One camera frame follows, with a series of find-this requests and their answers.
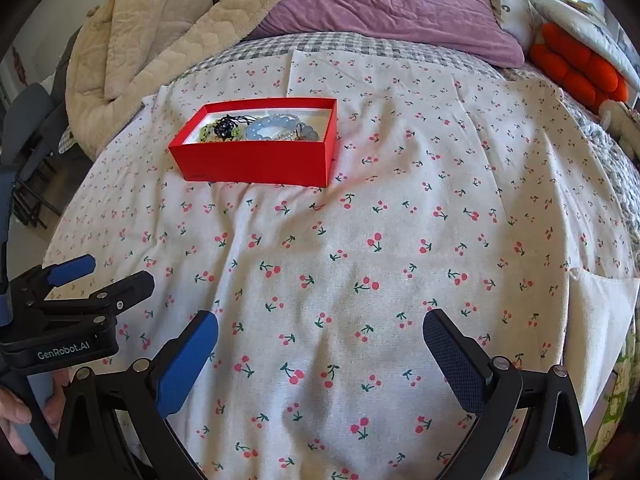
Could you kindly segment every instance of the blue gripper pad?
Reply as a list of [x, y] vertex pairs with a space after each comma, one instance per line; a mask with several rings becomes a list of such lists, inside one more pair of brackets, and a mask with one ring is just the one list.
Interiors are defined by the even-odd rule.
[[158, 381], [156, 408], [162, 418], [180, 411], [218, 341], [218, 320], [206, 314]]
[[52, 286], [62, 286], [66, 283], [91, 274], [95, 270], [95, 259], [90, 254], [79, 256], [68, 262], [51, 266], [47, 281]]
[[435, 314], [427, 312], [422, 324], [424, 342], [442, 373], [447, 378], [456, 399], [462, 408], [477, 416], [484, 410], [484, 379], [478, 373], [462, 348], [456, 343]]

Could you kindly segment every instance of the orange plush pillow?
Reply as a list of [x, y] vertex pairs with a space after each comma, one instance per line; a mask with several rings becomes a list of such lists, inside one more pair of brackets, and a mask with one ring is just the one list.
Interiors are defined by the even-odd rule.
[[628, 99], [624, 78], [607, 60], [553, 22], [542, 25], [542, 37], [545, 43], [531, 45], [530, 59], [576, 101], [597, 114], [606, 99]]

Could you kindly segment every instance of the stuffed animal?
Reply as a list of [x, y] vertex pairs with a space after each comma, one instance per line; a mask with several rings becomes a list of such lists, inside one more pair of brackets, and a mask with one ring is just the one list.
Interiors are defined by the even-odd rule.
[[618, 141], [631, 160], [640, 154], [640, 114], [624, 103], [605, 100], [600, 105], [600, 126]]
[[625, 80], [609, 61], [553, 22], [541, 30], [544, 43], [531, 45], [529, 57], [576, 101], [597, 114], [604, 100], [628, 99]]

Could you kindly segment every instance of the human hand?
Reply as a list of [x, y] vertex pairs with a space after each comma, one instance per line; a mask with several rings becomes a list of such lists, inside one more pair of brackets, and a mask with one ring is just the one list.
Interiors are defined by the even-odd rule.
[[[52, 375], [53, 395], [45, 404], [43, 414], [51, 429], [57, 433], [65, 407], [65, 394], [62, 391], [62, 386], [69, 384], [69, 371], [68, 368], [63, 368], [56, 370]], [[9, 444], [17, 454], [26, 455], [29, 451], [20, 440], [14, 424], [29, 424], [30, 422], [31, 412], [27, 406], [9, 390], [0, 388], [0, 430], [6, 435]]]

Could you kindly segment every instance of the logo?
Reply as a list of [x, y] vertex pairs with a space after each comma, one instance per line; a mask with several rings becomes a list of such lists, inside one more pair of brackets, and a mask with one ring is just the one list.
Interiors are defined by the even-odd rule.
[[45, 359], [53, 359], [54, 357], [81, 352], [82, 350], [88, 350], [89, 348], [89, 342], [83, 341], [81, 343], [74, 343], [73, 345], [63, 346], [62, 348], [53, 348], [48, 352], [38, 352], [38, 359], [44, 361]]

